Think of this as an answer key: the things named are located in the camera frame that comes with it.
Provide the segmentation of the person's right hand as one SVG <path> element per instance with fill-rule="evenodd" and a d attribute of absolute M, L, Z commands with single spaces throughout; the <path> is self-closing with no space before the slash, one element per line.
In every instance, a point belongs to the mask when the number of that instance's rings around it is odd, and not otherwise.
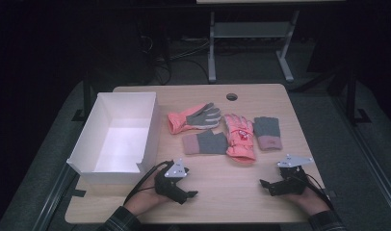
<path fill-rule="evenodd" d="M 297 205 L 309 216 L 330 210 L 329 206 L 309 188 L 305 188 L 302 194 L 286 194 L 284 198 Z"/>

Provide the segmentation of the pink glove with grey palm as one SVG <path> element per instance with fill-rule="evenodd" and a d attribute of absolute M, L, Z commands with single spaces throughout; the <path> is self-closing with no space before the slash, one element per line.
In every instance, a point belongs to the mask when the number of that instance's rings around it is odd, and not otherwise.
<path fill-rule="evenodd" d="M 200 104 L 181 113 L 169 113 L 169 131 L 176 135 L 188 130 L 216 128 L 221 117 L 221 110 L 214 103 Z"/>

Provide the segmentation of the pink padded ski glove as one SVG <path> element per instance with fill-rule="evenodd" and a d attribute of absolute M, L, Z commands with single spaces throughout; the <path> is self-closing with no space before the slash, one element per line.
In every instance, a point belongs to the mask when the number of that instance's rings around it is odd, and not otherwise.
<path fill-rule="evenodd" d="M 255 162 L 253 149 L 253 125 L 241 115 L 226 114 L 228 147 L 226 154 L 235 162 L 252 164 Z"/>

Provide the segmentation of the black metal stand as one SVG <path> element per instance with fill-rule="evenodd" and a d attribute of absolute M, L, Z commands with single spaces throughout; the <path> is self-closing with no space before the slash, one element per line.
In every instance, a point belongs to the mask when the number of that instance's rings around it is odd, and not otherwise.
<path fill-rule="evenodd" d="M 352 126 L 356 126 L 358 123 L 370 123 L 371 119 L 363 109 L 357 109 L 355 107 L 356 98 L 356 72 L 347 67 L 346 69 L 346 117 Z"/>
<path fill-rule="evenodd" d="M 92 77 L 87 72 L 83 79 L 83 108 L 75 112 L 73 121 L 87 121 L 92 109 L 92 94 Z"/>

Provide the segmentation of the white box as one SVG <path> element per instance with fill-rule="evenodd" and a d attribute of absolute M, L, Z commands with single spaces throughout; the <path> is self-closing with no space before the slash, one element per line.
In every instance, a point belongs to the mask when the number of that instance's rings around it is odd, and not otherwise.
<path fill-rule="evenodd" d="M 133 184 L 156 164 L 161 111 L 154 92 L 100 92 L 66 162 L 90 184 Z"/>

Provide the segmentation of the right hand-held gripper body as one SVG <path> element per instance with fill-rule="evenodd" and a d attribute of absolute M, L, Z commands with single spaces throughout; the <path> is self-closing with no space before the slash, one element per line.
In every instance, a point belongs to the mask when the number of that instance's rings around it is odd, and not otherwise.
<path fill-rule="evenodd" d="M 277 163 L 283 180 L 274 184 L 274 194 L 302 194 L 308 184 L 306 172 L 302 167 L 312 163 L 312 158 L 287 154 L 283 160 Z"/>

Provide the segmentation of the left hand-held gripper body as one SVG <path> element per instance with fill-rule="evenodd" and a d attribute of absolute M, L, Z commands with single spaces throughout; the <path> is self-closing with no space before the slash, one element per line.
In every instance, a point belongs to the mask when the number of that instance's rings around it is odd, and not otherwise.
<path fill-rule="evenodd" d="M 155 191 L 165 197 L 187 197 L 188 193 L 176 183 L 187 176 L 181 159 L 167 161 L 166 166 L 155 177 Z"/>

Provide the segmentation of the grey knit glove pink cuff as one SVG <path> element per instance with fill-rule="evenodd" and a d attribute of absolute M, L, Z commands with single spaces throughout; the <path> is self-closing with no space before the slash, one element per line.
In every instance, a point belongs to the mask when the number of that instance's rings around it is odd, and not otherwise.
<path fill-rule="evenodd" d="M 266 150 L 281 150 L 279 120 L 276 117 L 260 116 L 254 119 L 253 129 L 259 147 Z"/>
<path fill-rule="evenodd" d="M 191 154 L 226 154 L 228 143 L 224 133 L 214 134 L 207 130 L 182 138 L 184 153 Z"/>

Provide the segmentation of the grey metal desk frame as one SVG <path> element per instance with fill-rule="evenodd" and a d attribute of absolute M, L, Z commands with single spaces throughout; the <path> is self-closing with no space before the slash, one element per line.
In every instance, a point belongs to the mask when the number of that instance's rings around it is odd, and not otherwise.
<path fill-rule="evenodd" d="M 295 32 L 300 12 L 294 11 L 289 21 L 276 22 L 218 22 L 210 12 L 208 82 L 216 83 L 216 39 L 284 39 L 283 47 L 275 52 L 283 76 L 288 83 L 294 81 L 286 55 Z"/>

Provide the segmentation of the person's left hand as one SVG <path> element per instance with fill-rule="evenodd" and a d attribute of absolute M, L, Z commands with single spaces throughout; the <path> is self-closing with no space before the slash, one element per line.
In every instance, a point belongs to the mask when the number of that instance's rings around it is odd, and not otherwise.
<path fill-rule="evenodd" d="M 157 173 L 153 173 L 149 176 L 141 184 L 139 190 L 123 204 L 123 207 L 134 216 L 142 215 L 163 203 L 169 202 L 169 198 L 159 195 L 154 189 L 156 175 Z"/>

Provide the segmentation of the grey metal floor rail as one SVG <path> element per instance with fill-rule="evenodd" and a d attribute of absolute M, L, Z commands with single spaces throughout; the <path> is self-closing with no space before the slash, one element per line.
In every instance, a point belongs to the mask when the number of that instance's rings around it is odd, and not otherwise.
<path fill-rule="evenodd" d="M 371 171 L 372 176 L 374 177 L 378 188 L 380 189 L 387 205 L 391 209 L 391 182 L 387 178 L 385 172 L 379 165 L 377 159 L 374 156 L 374 152 L 369 144 L 366 142 L 363 135 L 358 130 L 358 127 L 354 125 L 346 115 L 345 106 L 339 98 L 333 97 L 332 102 L 339 115 L 342 117 L 346 127 L 349 129 L 352 137 L 354 138 L 358 148 L 360 149 L 363 159 L 369 170 Z"/>
<path fill-rule="evenodd" d="M 41 211 L 32 228 L 32 231 L 46 231 L 54 217 L 56 210 L 61 204 L 64 194 L 73 182 L 76 172 L 68 165 L 64 164 L 48 196 L 43 202 Z"/>

